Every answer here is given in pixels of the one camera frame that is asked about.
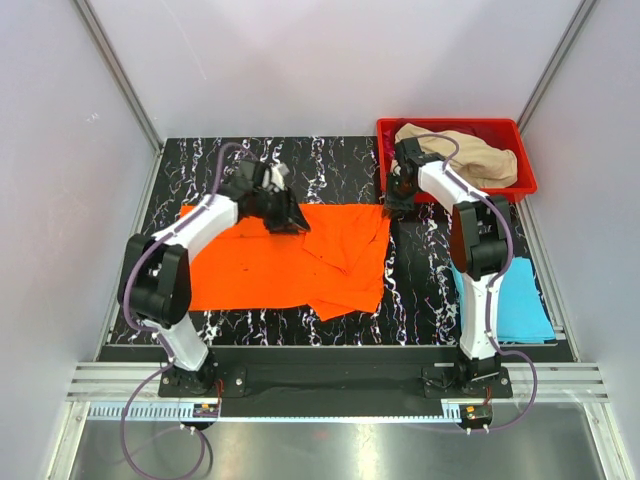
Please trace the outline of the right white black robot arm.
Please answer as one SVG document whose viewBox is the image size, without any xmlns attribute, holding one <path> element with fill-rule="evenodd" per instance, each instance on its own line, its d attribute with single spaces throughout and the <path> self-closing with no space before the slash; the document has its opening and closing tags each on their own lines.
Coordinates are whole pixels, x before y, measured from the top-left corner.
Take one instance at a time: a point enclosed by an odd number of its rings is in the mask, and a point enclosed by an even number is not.
<svg viewBox="0 0 640 480">
<path fill-rule="evenodd" d="M 450 166 L 453 154 L 423 151 L 421 138 L 395 144 L 384 206 L 392 214 L 408 212 L 423 192 L 451 216 L 449 252 L 462 278 L 464 325 L 454 366 L 425 383 L 442 392 L 455 388 L 472 397 L 497 380 L 501 369 L 499 295 L 514 256 L 509 202 L 464 180 Z"/>
</svg>

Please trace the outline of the orange t shirt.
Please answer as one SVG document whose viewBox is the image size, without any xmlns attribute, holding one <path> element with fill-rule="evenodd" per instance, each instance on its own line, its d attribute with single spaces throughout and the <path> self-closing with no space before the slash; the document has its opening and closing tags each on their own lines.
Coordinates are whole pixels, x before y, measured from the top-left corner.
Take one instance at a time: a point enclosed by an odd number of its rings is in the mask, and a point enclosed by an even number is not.
<svg viewBox="0 0 640 480">
<path fill-rule="evenodd" d="M 307 305 L 323 321 L 373 313 L 384 293 L 390 219 L 380 205 L 304 204 L 307 233 L 271 234 L 257 218 L 221 233 L 190 266 L 193 311 Z"/>
</svg>

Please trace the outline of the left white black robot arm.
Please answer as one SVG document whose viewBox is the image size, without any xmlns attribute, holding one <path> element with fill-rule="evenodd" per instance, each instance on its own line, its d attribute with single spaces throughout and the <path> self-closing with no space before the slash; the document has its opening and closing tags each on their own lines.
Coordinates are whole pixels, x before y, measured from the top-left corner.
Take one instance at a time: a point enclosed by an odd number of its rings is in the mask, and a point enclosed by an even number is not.
<svg viewBox="0 0 640 480">
<path fill-rule="evenodd" d="M 274 234 L 308 232 L 310 226 L 286 185 L 288 173 L 283 163 L 242 160 L 181 219 L 153 235 L 138 233 L 127 241 L 118 287 L 125 320 L 132 329 L 156 337 L 170 369 L 193 395 L 214 388 L 217 365 L 188 313 L 191 263 L 216 237 L 247 217 L 262 220 Z"/>
</svg>

